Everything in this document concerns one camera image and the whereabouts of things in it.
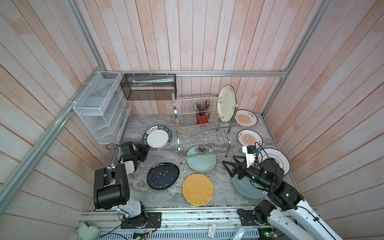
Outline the cream floral plate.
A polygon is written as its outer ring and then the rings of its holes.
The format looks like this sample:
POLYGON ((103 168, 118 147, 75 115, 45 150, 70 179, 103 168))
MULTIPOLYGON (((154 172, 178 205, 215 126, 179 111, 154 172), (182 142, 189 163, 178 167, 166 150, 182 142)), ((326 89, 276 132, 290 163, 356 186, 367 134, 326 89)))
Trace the cream floral plate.
POLYGON ((225 85, 219 93, 217 111, 223 123, 232 120, 237 109, 237 96, 231 85, 225 85))

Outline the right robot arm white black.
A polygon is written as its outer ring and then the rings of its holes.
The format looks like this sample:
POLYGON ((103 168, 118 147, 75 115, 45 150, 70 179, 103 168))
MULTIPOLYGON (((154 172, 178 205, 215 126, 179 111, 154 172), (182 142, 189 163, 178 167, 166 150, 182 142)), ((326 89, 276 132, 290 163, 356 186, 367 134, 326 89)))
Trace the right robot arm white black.
POLYGON ((257 225, 270 225, 291 240, 339 240, 341 237, 312 209, 304 197, 283 180, 284 170, 274 159, 267 159, 257 168, 248 166, 246 157, 233 156, 234 161, 222 164, 231 178, 247 179, 267 192, 252 212, 239 209, 241 218, 257 225))

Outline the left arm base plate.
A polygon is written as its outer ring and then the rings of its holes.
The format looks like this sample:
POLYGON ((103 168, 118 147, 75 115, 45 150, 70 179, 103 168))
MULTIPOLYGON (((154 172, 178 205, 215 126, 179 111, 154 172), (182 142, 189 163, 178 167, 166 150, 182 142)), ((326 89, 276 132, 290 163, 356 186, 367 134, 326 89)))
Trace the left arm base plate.
POLYGON ((142 216, 126 219, 123 217, 121 229, 138 229, 143 230, 144 228, 159 229, 162 223, 162 213, 153 212, 147 213, 147 218, 144 220, 142 216))

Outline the silver metal dish rack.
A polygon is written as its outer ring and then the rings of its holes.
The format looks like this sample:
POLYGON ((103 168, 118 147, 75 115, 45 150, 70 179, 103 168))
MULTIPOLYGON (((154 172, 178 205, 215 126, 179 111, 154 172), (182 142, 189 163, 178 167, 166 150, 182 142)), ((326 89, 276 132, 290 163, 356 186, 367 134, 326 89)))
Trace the silver metal dish rack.
POLYGON ((173 97, 174 120, 176 124, 176 138, 179 161, 182 164, 187 160, 190 148, 204 145, 211 148, 215 154, 229 156, 231 149, 230 132, 237 125, 232 119, 223 123, 217 114, 218 95, 194 96, 186 98, 173 97), (211 101, 209 123, 205 126, 197 124, 197 102, 211 101))

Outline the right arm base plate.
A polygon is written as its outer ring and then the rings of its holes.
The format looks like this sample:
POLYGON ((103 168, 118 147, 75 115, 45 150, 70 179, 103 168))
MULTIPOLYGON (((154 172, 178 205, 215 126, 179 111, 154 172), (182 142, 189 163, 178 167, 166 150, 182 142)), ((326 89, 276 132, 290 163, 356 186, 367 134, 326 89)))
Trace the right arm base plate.
POLYGON ((257 214, 254 210, 238 209, 237 214, 240 217, 241 225, 244 226, 264 226, 267 220, 257 214))

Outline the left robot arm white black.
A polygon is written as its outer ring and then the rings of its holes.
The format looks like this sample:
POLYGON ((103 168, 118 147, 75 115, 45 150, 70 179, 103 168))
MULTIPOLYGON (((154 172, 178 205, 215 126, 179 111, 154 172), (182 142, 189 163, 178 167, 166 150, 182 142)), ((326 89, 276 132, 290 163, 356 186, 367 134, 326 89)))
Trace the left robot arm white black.
POLYGON ((118 160, 95 171, 93 200, 96 209, 115 210, 132 220, 147 219, 143 203, 130 195, 128 175, 137 171, 139 164, 146 160, 149 148, 141 143, 122 143, 118 160))

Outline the dark blue glazed plate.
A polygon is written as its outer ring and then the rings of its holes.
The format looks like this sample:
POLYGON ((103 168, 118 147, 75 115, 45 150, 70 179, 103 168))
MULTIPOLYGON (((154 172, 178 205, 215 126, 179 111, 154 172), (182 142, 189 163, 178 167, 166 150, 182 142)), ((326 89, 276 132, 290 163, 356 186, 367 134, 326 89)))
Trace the dark blue glazed plate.
POLYGON ((179 174, 180 170, 175 164, 160 163, 149 170, 147 183, 154 190, 165 190, 176 182, 179 174))

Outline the green rim white plate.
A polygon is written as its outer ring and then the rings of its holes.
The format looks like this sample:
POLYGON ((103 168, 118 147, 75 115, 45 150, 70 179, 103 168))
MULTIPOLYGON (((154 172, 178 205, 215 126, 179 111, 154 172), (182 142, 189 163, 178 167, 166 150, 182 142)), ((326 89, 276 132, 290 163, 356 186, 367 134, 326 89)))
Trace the green rim white plate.
POLYGON ((172 140, 172 132, 165 126, 153 126, 147 129, 142 137, 143 144, 150 150, 157 151, 167 147, 172 140))

